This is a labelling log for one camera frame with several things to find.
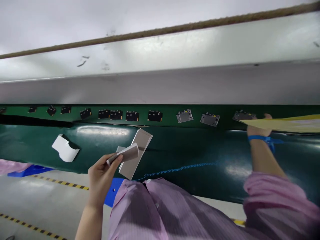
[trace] yellow paper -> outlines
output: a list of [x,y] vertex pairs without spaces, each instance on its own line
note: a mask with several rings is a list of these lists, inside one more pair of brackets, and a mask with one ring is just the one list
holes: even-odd
[[320,132],[320,114],[278,119],[253,119],[241,122],[258,128],[284,132],[318,133]]

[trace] blue wrist strap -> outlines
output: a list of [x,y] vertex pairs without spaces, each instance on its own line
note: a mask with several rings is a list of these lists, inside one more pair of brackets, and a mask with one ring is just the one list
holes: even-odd
[[276,151],[275,148],[274,148],[274,144],[284,143],[280,139],[274,139],[274,138],[271,138],[271,137],[264,137],[264,136],[259,136],[259,135],[253,135],[253,136],[249,136],[248,137],[249,142],[252,139],[259,139],[259,140],[265,141],[268,144],[268,146],[269,146],[269,148],[270,148],[272,153],[275,153],[275,151]]

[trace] pink cloth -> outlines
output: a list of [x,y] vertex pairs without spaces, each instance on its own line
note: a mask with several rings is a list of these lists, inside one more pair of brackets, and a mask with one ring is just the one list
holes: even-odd
[[124,180],[110,216],[109,239],[307,239],[319,208],[286,179],[253,173],[244,188],[246,227],[159,178]]
[[9,160],[0,159],[0,175],[8,174],[12,172],[22,172],[30,167],[32,164],[19,163]]

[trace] blue stand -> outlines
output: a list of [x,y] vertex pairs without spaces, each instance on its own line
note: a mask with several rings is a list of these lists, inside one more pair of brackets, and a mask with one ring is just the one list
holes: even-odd
[[107,193],[106,199],[104,200],[104,204],[109,207],[113,207],[114,199],[116,198],[117,192],[123,182],[123,178],[114,178],[112,179],[111,187],[109,192]]
[[29,175],[33,175],[33,174],[48,172],[51,170],[54,170],[54,169],[53,168],[46,168],[46,167],[42,167],[42,166],[38,166],[38,165],[31,165],[26,170],[24,170],[20,173],[12,172],[12,173],[8,173],[7,176],[8,177],[25,177],[25,176],[29,176]]

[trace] green belt surface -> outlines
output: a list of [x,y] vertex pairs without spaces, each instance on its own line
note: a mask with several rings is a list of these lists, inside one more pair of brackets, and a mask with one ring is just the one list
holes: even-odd
[[[0,158],[87,173],[103,154],[115,152],[117,146],[129,146],[137,130],[132,126],[92,123],[73,123],[70,128],[0,125]],[[142,178],[144,174],[213,162],[213,166],[145,179],[163,177],[193,195],[229,202],[242,203],[247,196],[243,183],[251,173],[252,164],[245,131],[156,126],[144,130],[153,138],[133,180]],[[64,134],[80,148],[71,163],[63,162],[51,147],[58,134]],[[272,137],[285,142],[276,145],[275,157],[280,166],[293,182],[306,191],[311,201],[319,204],[320,136],[273,133]]]
[[[59,121],[81,121],[90,123],[105,124],[124,124],[140,126],[166,126],[166,127],[191,127],[207,128],[211,126],[200,123],[201,115],[209,112],[220,115],[220,121],[216,130],[244,130],[246,125],[232,120],[236,111],[243,109],[249,113],[257,114],[258,118],[263,118],[264,113],[270,113],[273,118],[296,117],[309,114],[320,114],[318,105],[69,105],[72,107],[71,113],[60,114],[62,105],[55,105],[57,112],[51,117],[46,111],[49,105],[37,106],[37,111],[28,113],[30,105],[0,105],[0,109],[6,107],[6,115],[27,116],[41,119],[59,120]],[[80,118],[80,111],[90,108],[92,115],[84,120]],[[176,115],[179,111],[191,109],[193,121],[178,123]],[[98,119],[99,110],[121,110],[123,111],[122,120]],[[149,110],[160,111],[163,113],[162,122],[147,121]],[[126,111],[139,112],[138,122],[125,121]]]

